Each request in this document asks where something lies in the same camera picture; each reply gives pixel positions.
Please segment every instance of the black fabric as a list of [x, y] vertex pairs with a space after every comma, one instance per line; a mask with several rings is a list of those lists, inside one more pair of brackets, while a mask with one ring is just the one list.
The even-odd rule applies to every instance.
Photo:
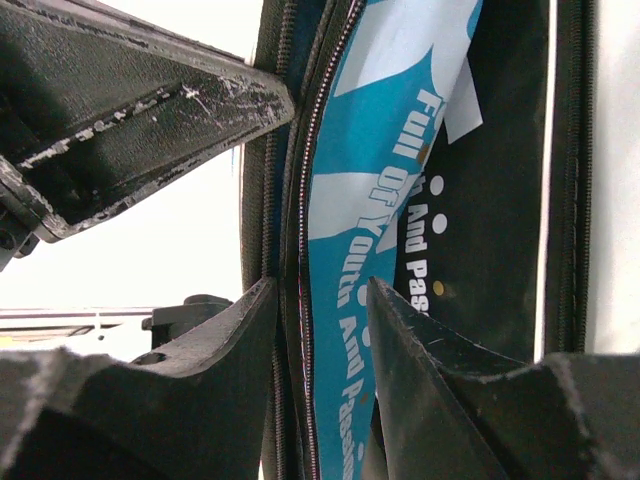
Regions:
[[[253, 66], [275, 73], [282, 11], [286, 0], [265, 0]], [[240, 245], [242, 286], [251, 288], [262, 276], [262, 213], [266, 138], [245, 144], [242, 162]]]
[[[483, 124], [451, 145], [441, 129], [422, 191], [399, 221], [398, 292], [414, 306], [426, 297], [430, 316], [520, 361], [533, 358], [547, 10], [539, 2], [484, 2], [468, 55]], [[441, 193], [435, 184], [432, 192], [435, 177], [444, 181]], [[441, 234], [439, 215], [447, 219]], [[408, 234], [426, 249], [407, 248]], [[421, 260], [424, 279], [407, 266]]]
[[586, 84], [589, 45], [585, 34], [592, 2], [558, 2], [556, 91], [553, 115], [553, 151], [549, 199], [549, 243], [545, 302], [545, 352], [583, 351], [589, 271], [590, 212], [584, 197], [591, 178], [588, 163], [590, 130], [583, 121], [593, 113]]
[[[314, 30], [315, 38], [310, 44], [311, 50], [304, 71], [304, 78], [300, 84], [298, 112], [291, 123], [286, 163], [283, 169], [282, 223], [279, 252], [279, 265], [281, 268], [279, 274], [281, 278], [280, 308], [286, 330], [292, 390], [296, 405], [295, 413], [297, 413], [302, 435], [302, 462], [304, 463], [307, 477], [312, 476], [314, 459], [311, 456], [311, 442], [315, 441], [312, 440], [315, 432], [307, 426], [308, 406], [305, 405], [306, 392], [300, 329], [299, 302], [301, 293], [299, 285], [300, 250], [298, 229], [302, 158], [304, 140], [306, 139], [313, 109], [315, 108], [314, 104], [321, 87], [322, 77], [329, 64], [331, 54], [340, 41], [350, 7], [351, 2], [348, 0], [328, 0], [324, 5], [321, 17], [318, 18], [317, 28]], [[302, 278], [308, 274], [308, 272], [305, 273], [306, 266], [304, 264], [303, 267]], [[306, 291], [308, 283], [303, 280], [301, 288]], [[313, 405], [311, 405], [310, 413], [315, 415]]]

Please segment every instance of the zipper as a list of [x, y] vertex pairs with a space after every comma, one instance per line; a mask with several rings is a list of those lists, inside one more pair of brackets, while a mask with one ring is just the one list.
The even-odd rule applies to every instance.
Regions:
[[[297, 0], [287, 0], [282, 10], [282, 27], [278, 39], [275, 74], [284, 80], [291, 59], [293, 29], [298, 9]], [[277, 133], [267, 135], [264, 157], [264, 203], [262, 210], [262, 276], [272, 277], [276, 274], [274, 262], [274, 228], [273, 217], [275, 211], [275, 168], [277, 162]], [[273, 420], [276, 455], [276, 479], [285, 480], [287, 477], [286, 459], [286, 431], [285, 431], [285, 391], [284, 368], [282, 365], [282, 347], [274, 341], [271, 356], [271, 384], [273, 386]]]
[[320, 87], [315, 96], [309, 127], [304, 140], [302, 165], [300, 171], [300, 191], [298, 196], [298, 291], [300, 314], [300, 339], [302, 347], [302, 370], [304, 381], [305, 428], [309, 448], [311, 480], [320, 480], [320, 458], [318, 455], [317, 431], [313, 400], [313, 319], [311, 315], [311, 282], [309, 275], [309, 248], [307, 238], [308, 203], [311, 180], [311, 168], [320, 122], [327, 103], [331, 84], [336, 75], [338, 65], [344, 54], [347, 42], [355, 30], [362, 14], [366, 0], [353, 0], [347, 14], [342, 32], [329, 62], [322, 74]]
[[595, 95], [595, 0], [584, 0], [582, 12], [582, 164], [578, 170], [578, 211], [576, 223], [577, 256], [576, 269], [576, 325], [573, 349], [584, 352], [587, 333], [587, 304], [589, 300], [589, 252], [591, 247], [591, 185], [593, 168], [593, 100]]
[[591, 226], [594, 1], [572, 2], [569, 42], [571, 85], [558, 306], [558, 351], [585, 347]]

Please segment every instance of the black bracket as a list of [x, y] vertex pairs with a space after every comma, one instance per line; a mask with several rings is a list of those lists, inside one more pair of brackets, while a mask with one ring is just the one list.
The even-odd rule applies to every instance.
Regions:
[[0, 49], [1, 203], [48, 242], [294, 114], [278, 77], [95, 1], [0, 0]]
[[1, 353], [0, 477], [257, 478], [274, 280], [133, 364]]
[[523, 365], [380, 280], [367, 306], [389, 478], [640, 478], [640, 357]]
[[38, 238], [0, 204], [0, 272], [12, 258], [22, 258], [33, 252]]
[[215, 317], [232, 302], [213, 295], [193, 295], [176, 307], [156, 308], [142, 321], [143, 330], [151, 330], [151, 348], [175, 340], [192, 328]]

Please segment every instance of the blue printed fabric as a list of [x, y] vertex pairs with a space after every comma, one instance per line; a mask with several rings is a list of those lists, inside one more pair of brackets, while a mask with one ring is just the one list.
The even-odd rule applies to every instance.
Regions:
[[[393, 282], [397, 218], [428, 159], [481, 4], [369, 0], [332, 85], [308, 233], [323, 479], [360, 478], [375, 398], [367, 280]], [[411, 241], [414, 251], [427, 248], [419, 236]]]

